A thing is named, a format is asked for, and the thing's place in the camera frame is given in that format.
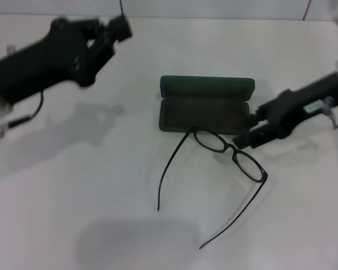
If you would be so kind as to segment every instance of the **black eyeglasses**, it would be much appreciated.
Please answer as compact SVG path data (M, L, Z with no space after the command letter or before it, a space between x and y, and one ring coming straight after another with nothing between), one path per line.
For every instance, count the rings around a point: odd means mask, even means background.
M227 229L230 228L234 224L234 222L237 221L237 219L243 214L243 212L247 209L247 207L250 205L250 203L254 200L254 198L257 196L261 188L263 187L265 181L268 179L268 174L263 169L263 167L249 154L237 149L234 145L227 143L222 137L220 137L218 134L211 132L209 130L203 129L203 128L191 128L181 139L180 143L176 147L174 153L171 155L170 160L168 164L165 167L165 170L163 172L162 178L160 180L159 184L159 191L158 191L158 211L160 209L160 191L162 188L163 178L165 176L165 173L167 172L167 169L173 160L174 156L178 152L180 146L184 143L186 138L191 134L194 133L195 140L206 149L216 152L216 153L224 153L227 149L231 148L233 149L233 157L232 160L234 163L239 167L239 169L251 180L253 180L256 183L261 183L257 191L254 193L253 197L250 199L250 201L247 203L247 205L243 208L243 210L237 215L237 217L221 232L219 232L216 236L205 242L199 249L203 248L207 244L209 244L211 241L213 241L215 238L220 236L222 233L224 233Z

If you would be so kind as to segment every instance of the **white table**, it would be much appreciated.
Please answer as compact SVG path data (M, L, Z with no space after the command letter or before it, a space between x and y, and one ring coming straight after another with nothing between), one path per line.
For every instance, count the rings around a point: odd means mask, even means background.
M53 17L0 16L0 57ZM252 111L330 73L331 22L131 19L134 37L85 92L45 92L32 123L0 141L0 270L338 269L338 130L318 116L246 149L268 182L238 222L199 251L258 185L193 139L158 128L162 75L249 77ZM38 98L11 116L35 109Z

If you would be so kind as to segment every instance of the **white tabletop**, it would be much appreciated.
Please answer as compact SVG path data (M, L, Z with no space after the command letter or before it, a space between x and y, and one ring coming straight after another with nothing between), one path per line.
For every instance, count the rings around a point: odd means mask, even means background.
M44 36L53 17L0 16L0 57ZM80 91L45 92L32 123L0 141L0 269L338 269L338 130L324 116L286 140L246 149L269 173L258 187L188 139L158 128L162 75L249 77L252 111L335 69L331 22L131 19L134 37ZM38 97L11 116L35 109Z

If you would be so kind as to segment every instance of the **white sticker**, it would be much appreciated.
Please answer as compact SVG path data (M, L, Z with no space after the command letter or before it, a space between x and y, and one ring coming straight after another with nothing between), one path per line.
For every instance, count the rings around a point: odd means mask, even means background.
M316 100L314 102L312 102L311 104L308 104L306 106L303 107L303 109L308 113L308 114L312 114L315 111L320 110L324 105L323 100Z

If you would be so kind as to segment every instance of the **eyeglasses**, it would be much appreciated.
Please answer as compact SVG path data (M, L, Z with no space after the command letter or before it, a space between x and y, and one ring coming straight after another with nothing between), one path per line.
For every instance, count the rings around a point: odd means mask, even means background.
M250 199L250 201L247 203L247 205L243 208L243 210L237 215L237 217L221 232L219 232L217 235L215 235L213 238L205 242L199 249L203 248L207 244L209 244L211 241L219 237L222 233L224 233L227 229L229 229L234 222L237 221L237 219L243 214L243 212L247 209L247 207L250 205L250 203L254 200L254 198L257 196L259 191L262 189L264 183L268 179L268 174L263 169L263 167L249 154L237 149L234 145L227 143L222 137L220 137L218 134L211 132L209 130L203 129L203 128L191 128L189 131L184 135L184 137L181 139L180 143L176 147L174 153L171 155L168 164L165 167L165 170L163 172L162 178L160 180L159 184L159 190L158 190L158 211L160 209L160 192L162 188L163 178L165 176L165 173L167 172L167 169L169 165L171 164L171 161L173 160L174 156L178 152L181 145L184 143L186 138L191 134L194 133L195 140L204 148L216 152L216 153L224 153L227 149L231 148L233 150L233 157L232 160L234 163L239 167L239 169L252 181L256 183L261 183L257 191L254 193L253 197Z

